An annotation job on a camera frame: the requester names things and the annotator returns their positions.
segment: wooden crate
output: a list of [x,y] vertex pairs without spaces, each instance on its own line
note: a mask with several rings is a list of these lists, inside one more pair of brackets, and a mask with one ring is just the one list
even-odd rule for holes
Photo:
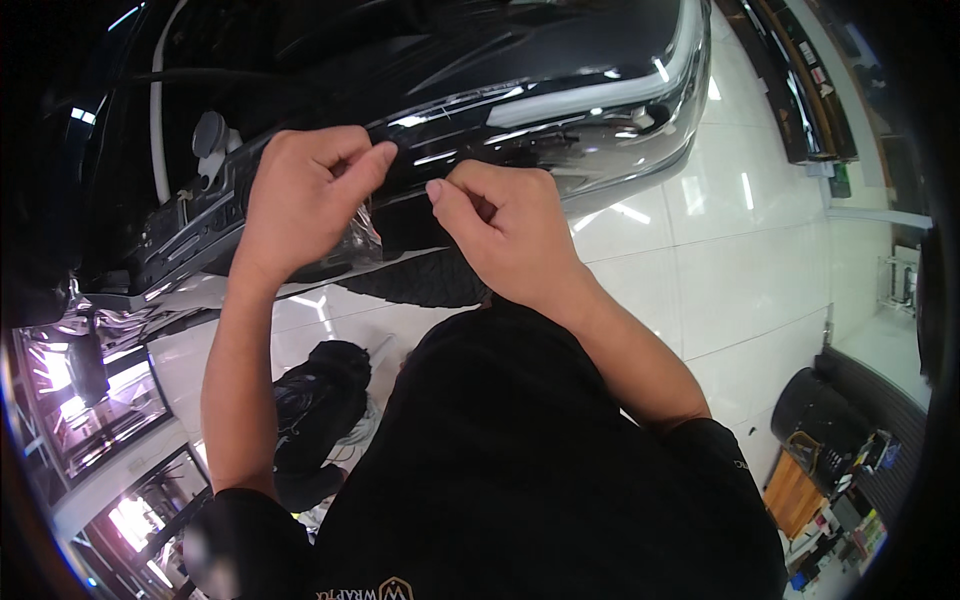
[[807,523],[827,506],[827,499],[786,450],[780,453],[777,470],[763,493],[763,502],[790,540],[802,533]]

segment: t-shirt sleeve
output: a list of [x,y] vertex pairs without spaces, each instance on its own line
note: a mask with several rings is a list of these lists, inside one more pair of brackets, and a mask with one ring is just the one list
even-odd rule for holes
[[730,429],[713,419],[688,420],[677,425],[661,443],[711,486],[743,495],[762,507],[750,468]]
[[746,597],[780,598],[786,569],[777,525],[730,429],[713,419],[689,420],[661,443],[692,475],[691,492],[702,500],[706,526],[727,541],[728,560],[743,566],[736,577],[751,591]]
[[[190,539],[188,534],[184,543],[190,578],[201,591],[212,592],[211,586],[229,581],[233,593],[238,591],[243,600],[302,595],[314,566],[313,546],[303,525],[266,494],[222,490],[198,511],[190,528],[204,539],[191,548],[190,542],[198,537]],[[191,550],[198,547],[204,550],[194,551],[191,561]]]

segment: car headlight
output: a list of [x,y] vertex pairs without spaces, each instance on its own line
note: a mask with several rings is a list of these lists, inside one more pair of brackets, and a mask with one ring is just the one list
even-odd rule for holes
[[421,194],[466,158],[546,169],[565,199],[675,164],[703,113],[709,65],[709,3],[679,10],[660,56],[475,89],[370,124],[401,149],[374,207]]

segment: black car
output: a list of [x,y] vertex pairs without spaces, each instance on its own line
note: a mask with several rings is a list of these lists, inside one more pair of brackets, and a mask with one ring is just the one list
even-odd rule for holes
[[344,241],[280,296],[337,282],[423,306],[486,289],[423,185],[460,160],[540,167],[567,216],[685,165],[707,96],[705,0],[127,3],[43,98],[10,211],[12,325],[108,352],[219,307],[260,152],[362,124],[399,154]]

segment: black t-shirt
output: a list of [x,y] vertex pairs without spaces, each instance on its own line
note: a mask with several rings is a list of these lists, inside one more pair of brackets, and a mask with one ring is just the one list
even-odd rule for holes
[[576,339],[503,300],[437,325],[310,545],[266,495],[204,507],[243,598],[780,598],[733,434],[620,413]]

